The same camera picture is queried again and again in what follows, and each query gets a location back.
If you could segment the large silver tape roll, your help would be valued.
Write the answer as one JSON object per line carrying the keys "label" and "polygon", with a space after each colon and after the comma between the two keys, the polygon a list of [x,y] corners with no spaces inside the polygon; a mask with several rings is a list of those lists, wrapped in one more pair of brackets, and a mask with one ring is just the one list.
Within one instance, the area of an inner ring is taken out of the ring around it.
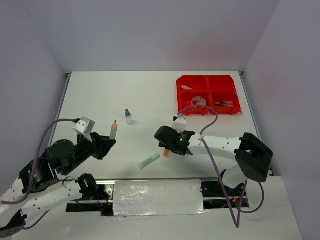
{"label": "large silver tape roll", "polygon": [[191,100],[191,106],[206,106],[207,101],[202,96],[195,96]]}

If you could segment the orange highlighter cap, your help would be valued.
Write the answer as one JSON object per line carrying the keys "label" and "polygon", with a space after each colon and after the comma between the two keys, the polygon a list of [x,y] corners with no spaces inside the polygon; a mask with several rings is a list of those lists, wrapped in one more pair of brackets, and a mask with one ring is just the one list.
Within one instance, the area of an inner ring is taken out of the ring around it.
{"label": "orange highlighter cap", "polygon": [[166,149],[164,152],[163,152],[163,156],[164,157],[168,157],[170,154],[170,150]]}

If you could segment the blue pen with label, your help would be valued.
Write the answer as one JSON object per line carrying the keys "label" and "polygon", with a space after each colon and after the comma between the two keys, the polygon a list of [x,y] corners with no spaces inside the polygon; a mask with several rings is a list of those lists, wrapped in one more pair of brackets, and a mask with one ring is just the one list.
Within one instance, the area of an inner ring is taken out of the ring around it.
{"label": "blue pen with label", "polygon": [[233,101],[214,101],[213,102],[215,105],[233,105]]}

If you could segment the dark blue pen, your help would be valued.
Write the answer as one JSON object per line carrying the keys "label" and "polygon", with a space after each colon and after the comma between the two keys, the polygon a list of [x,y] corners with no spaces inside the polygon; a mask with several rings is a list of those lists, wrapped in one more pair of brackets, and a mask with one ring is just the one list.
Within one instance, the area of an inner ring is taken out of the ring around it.
{"label": "dark blue pen", "polygon": [[227,108],[233,108],[233,104],[214,104],[215,107],[227,107]]}

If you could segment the pink highlighter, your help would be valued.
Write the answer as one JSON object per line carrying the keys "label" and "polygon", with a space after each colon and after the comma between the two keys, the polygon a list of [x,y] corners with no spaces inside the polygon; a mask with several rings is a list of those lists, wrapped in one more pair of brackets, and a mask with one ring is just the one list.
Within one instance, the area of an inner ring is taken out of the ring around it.
{"label": "pink highlighter", "polygon": [[186,85],[181,85],[180,87],[181,87],[183,90],[188,90],[188,91],[193,90],[193,88],[191,88],[191,87],[189,87],[189,86],[186,86]]}

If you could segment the green highlighter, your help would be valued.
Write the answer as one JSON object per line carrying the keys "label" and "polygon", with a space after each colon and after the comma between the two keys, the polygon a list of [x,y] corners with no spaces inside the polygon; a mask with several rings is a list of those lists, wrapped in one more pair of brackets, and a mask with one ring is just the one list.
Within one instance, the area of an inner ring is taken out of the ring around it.
{"label": "green highlighter", "polygon": [[149,158],[147,158],[146,160],[144,160],[143,162],[141,162],[138,167],[140,170],[144,169],[145,167],[149,166],[150,164],[152,164],[154,161],[158,160],[160,158],[160,154],[159,153],[155,153],[154,155],[150,156]]}

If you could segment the clear blue-cap spray bottle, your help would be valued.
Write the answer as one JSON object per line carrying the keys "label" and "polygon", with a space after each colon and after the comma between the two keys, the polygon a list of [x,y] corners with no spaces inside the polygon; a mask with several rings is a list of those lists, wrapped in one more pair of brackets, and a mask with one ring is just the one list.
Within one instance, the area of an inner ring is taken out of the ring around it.
{"label": "clear blue-cap spray bottle", "polygon": [[125,109],[124,115],[125,115],[126,123],[128,125],[132,125],[133,124],[133,118],[132,118],[131,112],[129,111],[128,108]]}

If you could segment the orange-tip grey highlighter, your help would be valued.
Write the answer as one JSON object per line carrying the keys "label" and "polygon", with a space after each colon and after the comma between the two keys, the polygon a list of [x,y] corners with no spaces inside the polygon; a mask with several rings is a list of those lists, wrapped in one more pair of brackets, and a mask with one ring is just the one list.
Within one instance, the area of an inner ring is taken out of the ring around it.
{"label": "orange-tip grey highlighter", "polygon": [[110,130],[110,135],[109,135],[109,138],[111,140],[116,139],[117,131],[118,131],[118,125],[117,125],[117,121],[115,120],[114,123],[111,125],[111,130]]}

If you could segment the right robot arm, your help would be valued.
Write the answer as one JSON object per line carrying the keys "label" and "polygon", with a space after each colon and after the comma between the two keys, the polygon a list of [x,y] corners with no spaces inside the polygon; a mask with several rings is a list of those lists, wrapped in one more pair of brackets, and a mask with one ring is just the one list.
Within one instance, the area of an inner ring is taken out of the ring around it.
{"label": "right robot arm", "polygon": [[230,195],[248,180],[266,182],[274,155],[260,139],[248,132],[241,137],[201,136],[193,131],[178,132],[162,126],[154,138],[159,141],[159,147],[180,156],[207,154],[234,161],[235,166],[227,169],[217,184],[217,190],[223,196]]}

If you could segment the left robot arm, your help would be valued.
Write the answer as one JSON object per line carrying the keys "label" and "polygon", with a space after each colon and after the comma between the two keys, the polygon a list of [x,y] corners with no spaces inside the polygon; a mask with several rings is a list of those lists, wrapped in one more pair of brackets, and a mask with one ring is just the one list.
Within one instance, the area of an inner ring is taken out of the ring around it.
{"label": "left robot arm", "polygon": [[103,160],[116,140],[96,132],[92,140],[77,136],[77,144],[61,139],[48,147],[38,160],[32,160],[19,173],[11,188],[0,198],[0,236],[8,238],[22,231],[26,223],[69,201],[91,200],[99,194],[92,174],[84,173],[71,183],[44,194],[87,159]]}

